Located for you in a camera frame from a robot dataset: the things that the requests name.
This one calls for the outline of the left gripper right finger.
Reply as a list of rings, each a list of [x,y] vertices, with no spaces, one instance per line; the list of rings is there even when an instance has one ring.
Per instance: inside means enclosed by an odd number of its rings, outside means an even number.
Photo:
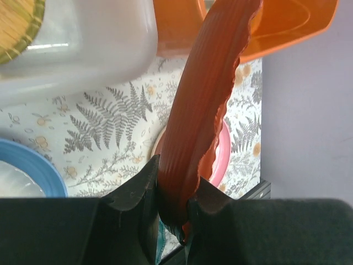
[[[187,264],[351,264],[352,207],[336,199],[232,199],[201,181]]]

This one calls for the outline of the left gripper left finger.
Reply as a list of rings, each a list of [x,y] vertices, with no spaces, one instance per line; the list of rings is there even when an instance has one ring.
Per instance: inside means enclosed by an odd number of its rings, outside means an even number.
[[[1,200],[2,264],[154,264],[159,156],[101,198]]]

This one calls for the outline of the teal scalloped plate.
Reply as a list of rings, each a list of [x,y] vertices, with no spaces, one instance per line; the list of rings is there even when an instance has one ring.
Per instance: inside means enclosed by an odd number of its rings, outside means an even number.
[[[160,264],[162,259],[177,249],[180,243],[176,236],[167,230],[163,222],[159,220],[158,238],[156,250],[156,264]]]

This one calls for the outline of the red-brown fluted plate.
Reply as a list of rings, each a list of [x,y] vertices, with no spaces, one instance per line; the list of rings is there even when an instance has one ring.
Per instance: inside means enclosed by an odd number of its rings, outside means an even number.
[[[174,98],[158,167],[158,208],[166,228],[185,244],[188,200],[203,161],[212,164],[240,55],[261,1],[216,1],[191,48]]]

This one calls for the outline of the round woven bamboo plate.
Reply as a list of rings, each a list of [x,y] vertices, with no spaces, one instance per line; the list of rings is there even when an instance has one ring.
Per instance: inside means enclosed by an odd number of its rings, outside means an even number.
[[[43,0],[1,0],[1,64],[14,60],[34,41],[45,7]]]

